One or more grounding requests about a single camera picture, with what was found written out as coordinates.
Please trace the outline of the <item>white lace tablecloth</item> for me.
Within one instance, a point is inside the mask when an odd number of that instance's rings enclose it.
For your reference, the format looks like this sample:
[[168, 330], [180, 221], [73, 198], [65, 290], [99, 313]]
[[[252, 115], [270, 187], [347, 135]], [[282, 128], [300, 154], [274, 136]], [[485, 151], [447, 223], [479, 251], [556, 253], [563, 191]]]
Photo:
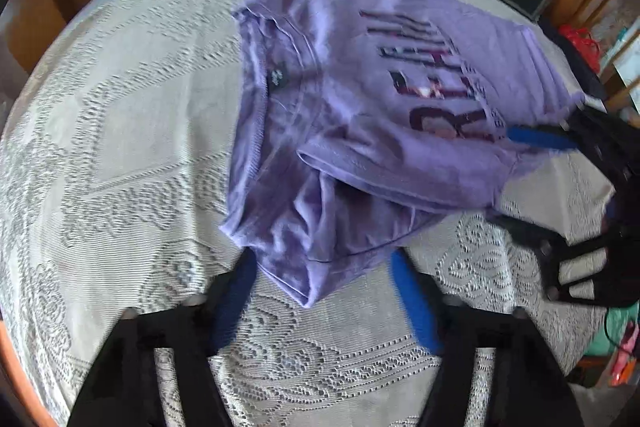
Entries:
[[[219, 231], [239, 101], [241, 0], [106, 0], [29, 78], [1, 140], [1, 312], [65, 425], [123, 309], [226, 271]], [[385, 267], [303, 309], [259, 277], [212, 369], [239, 426], [411, 426], [437, 362]]]

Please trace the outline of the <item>black knit garment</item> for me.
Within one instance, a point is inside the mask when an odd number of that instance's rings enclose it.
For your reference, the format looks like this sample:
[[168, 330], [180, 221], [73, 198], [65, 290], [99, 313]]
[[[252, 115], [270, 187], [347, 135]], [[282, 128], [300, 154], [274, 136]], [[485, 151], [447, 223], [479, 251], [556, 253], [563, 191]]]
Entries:
[[585, 59], [580, 55], [578, 49], [570, 43], [570, 40], [562, 36], [545, 17], [542, 16], [538, 20], [538, 26], [544, 35], [562, 50], [568, 66], [570, 66], [570, 70], [577, 79], [582, 91], [584, 91], [585, 94], [593, 96], [593, 98], [604, 101], [608, 97], [604, 86], [597, 74], [593, 72]]

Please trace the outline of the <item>red plastic bag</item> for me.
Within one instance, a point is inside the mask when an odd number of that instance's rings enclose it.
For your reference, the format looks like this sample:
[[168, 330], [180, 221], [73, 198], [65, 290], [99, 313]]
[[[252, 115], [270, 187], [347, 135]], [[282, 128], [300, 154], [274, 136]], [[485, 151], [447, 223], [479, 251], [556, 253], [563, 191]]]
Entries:
[[600, 44], [591, 35], [589, 29], [576, 28], [569, 24], [563, 24], [558, 28], [559, 34], [567, 39], [580, 56], [585, 60], [589, 68], [596, 74], [600, 74]]

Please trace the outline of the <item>purple t-shirt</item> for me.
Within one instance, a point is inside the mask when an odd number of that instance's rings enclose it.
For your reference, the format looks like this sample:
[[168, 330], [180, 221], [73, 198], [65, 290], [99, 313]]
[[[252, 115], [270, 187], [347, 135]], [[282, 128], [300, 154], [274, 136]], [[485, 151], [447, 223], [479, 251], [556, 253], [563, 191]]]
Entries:
[[222, 229], [308, 308], [546, 155], [584, 98], [532, 26], [460, 0], [244, 0]]

